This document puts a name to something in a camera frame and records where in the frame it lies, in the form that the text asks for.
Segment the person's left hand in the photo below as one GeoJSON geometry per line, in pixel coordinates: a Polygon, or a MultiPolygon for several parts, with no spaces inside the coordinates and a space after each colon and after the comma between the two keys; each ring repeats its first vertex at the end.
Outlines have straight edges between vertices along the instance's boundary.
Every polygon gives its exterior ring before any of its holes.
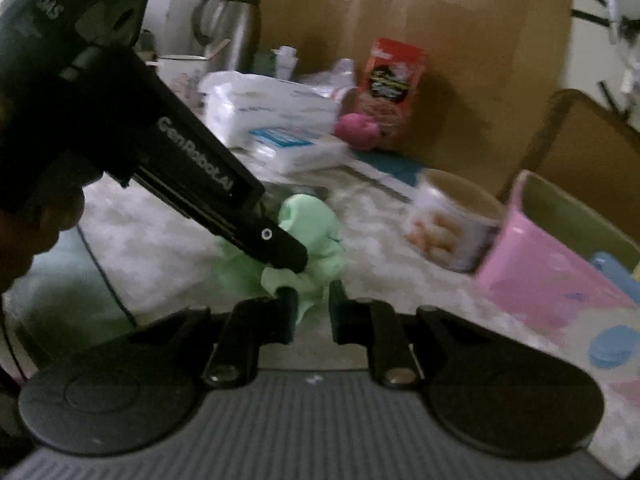
{"type": "Polygon", "coordinates": [[[48,252],[62,232],[77,226],[84,210],[81,188],[53,195],[35,211],[1,208],[2,294],[29,271],[35,256],[48,252]]]}

